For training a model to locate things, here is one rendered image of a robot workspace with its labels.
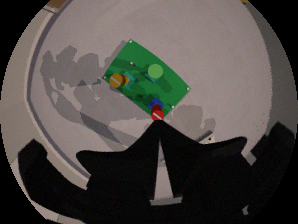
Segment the green circuit board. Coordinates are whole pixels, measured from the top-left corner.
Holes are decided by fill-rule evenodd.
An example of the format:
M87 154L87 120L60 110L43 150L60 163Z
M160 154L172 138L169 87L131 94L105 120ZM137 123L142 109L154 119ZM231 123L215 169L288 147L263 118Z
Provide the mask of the green circuit board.
M153 121L164 120L190 89L172 68L132 39L114 57L102 79L148 112Z

